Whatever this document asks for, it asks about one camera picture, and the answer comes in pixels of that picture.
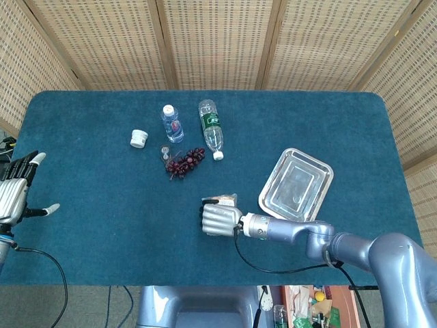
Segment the blue velvet table cloth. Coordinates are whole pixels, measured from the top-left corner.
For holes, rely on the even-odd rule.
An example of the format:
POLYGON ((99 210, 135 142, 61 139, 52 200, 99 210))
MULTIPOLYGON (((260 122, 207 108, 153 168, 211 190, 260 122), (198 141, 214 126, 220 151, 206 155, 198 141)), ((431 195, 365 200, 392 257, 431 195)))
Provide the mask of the blue velvet table cloth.
POLYGON ((338 232, 373 239, 398 232, 420 241, 388 113, 367 92, 45 91, 27 108, 14 151, 46 153, 28 205, 59 203, 47 217, 23 220, 17 243, 57 259, 16 251, 0 284, 78 285, 344 284, 331 268, 314 269, 305 238, 286 245, 201 230, 203 197, 236 193, 245 213, 281 153, 301 150, 330 165, 334 178, 318 219, 338 232), (215 161, 203 136, 199 103, 216 104, 224 137, 215 161), (173 105, 184 131, 166 135, 161 111, 173 105), (148 134, 130 145, 132 130, 148 134), (160 148, 184 156, 205 150, 184 179, 169 179, 160 148))

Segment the white power strip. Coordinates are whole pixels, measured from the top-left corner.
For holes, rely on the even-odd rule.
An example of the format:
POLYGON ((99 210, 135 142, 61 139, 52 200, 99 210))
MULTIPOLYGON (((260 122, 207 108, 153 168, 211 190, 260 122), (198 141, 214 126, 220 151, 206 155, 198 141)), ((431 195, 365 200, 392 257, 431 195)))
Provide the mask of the white power strip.
POLYGON ((257 286, 258 306, 253 321, 253 328, 269 328, 270 315, 273 300, 270 287, 267 285, 257 286))

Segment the clear bottle with green label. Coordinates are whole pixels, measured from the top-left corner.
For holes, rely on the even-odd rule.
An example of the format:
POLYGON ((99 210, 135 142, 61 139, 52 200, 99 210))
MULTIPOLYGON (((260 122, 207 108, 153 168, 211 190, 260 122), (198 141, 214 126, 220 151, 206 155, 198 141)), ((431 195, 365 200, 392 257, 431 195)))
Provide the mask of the clear bottle with green label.
POLYGON ((199 116, 203 136, 207 147, 212 152, 213 159, 215 161, 223 160, 224 137, 216 104, 213 100, 205 99, 199 103, 199 116))

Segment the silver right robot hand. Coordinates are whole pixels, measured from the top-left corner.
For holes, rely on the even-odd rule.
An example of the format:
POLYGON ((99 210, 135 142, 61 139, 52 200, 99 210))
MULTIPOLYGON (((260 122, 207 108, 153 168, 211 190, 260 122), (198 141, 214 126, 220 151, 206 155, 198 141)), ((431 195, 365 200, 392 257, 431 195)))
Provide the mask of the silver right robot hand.
POLYGON ((219 205, 217 200, 208 197, 201 200, 200 217, 201 228, 208 236, 229 236, 236 231, 241 231, 243 214, 233 206, 219 205))

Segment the bunch of dark red grapes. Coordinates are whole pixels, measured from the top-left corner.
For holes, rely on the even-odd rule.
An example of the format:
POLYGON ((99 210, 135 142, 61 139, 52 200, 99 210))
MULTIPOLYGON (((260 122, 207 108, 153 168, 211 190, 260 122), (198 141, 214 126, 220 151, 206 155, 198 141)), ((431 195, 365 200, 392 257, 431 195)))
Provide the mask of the bunch of dark red grapes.
POLYGON ((187 173, 193 171, 205 158, 203 148, 193 148, 184 156, 170 156, 165 163, 166 172, 170 180, 184 179, 187 173))

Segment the square stainless steel tray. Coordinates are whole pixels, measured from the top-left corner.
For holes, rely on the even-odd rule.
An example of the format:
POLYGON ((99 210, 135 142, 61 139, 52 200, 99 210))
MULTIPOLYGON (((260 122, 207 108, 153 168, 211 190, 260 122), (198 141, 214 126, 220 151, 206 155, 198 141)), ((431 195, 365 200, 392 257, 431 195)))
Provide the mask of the square stainless steel tray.
POLYGON ((279 219, 314 221, 333 178, 330 165, 288 148, 282 152, 259 194, 259 207, 279 219))

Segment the blue-grey robot torso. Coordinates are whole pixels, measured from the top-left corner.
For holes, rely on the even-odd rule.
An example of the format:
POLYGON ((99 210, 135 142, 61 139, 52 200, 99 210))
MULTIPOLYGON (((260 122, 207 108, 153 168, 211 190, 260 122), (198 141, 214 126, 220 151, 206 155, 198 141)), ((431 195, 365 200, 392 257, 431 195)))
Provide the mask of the blue-grey robot torso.
POLYGON ((257 286, 145 286, 136 328, 253 328, 257 301, 257 286))

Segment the small brown snack packet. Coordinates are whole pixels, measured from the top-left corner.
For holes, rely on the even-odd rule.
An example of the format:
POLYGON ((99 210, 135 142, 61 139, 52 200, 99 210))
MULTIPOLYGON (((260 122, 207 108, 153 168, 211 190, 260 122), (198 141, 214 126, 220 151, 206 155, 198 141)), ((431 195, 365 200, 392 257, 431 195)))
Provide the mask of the small brown snack packet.
POLYGON ((208 198, 209 200, 217 200, 219 205, 237 207, 238 196, 236 193, 217 195, 208 198))

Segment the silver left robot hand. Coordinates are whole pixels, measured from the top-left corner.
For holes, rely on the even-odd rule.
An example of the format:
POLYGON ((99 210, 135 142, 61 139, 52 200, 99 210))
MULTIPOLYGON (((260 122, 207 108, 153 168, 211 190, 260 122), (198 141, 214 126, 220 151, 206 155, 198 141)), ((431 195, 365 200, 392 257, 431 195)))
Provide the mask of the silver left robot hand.
POLYGON ((27 207, 29 188, 37 168, 45 158, 45 152, 36 150, 0 170, 0 226, 13 227, 23 218, 46 217, 60 208, 59 203, 46 208, 27 207))

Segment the clear bottle with pink label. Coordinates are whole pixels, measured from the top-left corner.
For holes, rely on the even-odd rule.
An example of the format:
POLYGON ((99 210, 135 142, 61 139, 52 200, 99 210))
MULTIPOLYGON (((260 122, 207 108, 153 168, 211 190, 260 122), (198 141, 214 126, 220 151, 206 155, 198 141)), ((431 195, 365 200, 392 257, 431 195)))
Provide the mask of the clear bottle with pink label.
POLYGON ((173 105, 165 105, 161 111, 161 120, 171 143, 180 143, 184 138, 178 110, 173 105))

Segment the orange box of clutter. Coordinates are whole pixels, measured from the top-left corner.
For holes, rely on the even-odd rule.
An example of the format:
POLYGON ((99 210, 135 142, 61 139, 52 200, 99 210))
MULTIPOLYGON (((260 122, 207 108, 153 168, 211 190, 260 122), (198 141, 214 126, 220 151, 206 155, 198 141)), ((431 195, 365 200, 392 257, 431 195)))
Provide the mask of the orange box of clutter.
POLYGON ((281 296, 289 328, 362 328, 358 305, 348 286, 286 285, 281 296))

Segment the woven bamboo folding screen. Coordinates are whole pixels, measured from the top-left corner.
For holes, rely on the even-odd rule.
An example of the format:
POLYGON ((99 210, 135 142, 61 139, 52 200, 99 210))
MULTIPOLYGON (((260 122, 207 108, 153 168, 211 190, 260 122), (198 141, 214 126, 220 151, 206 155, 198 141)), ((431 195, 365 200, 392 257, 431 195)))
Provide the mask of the woven bamboo folding screen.
POLYGON ((437 255, 437 0, 0 0, 0 136, 38 92, 118 89, 377 93, 437 255))

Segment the small white plastic jar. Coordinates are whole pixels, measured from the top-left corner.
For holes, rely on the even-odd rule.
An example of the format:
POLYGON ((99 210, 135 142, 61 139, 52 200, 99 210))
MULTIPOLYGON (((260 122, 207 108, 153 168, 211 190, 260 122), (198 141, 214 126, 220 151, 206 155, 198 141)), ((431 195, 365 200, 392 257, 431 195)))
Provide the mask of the small white plastic jar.
POLYGON ((130 145, 133 148, 142 149, 148 139, 148 134, 145 131, 134 129, 132 130, 130 145))

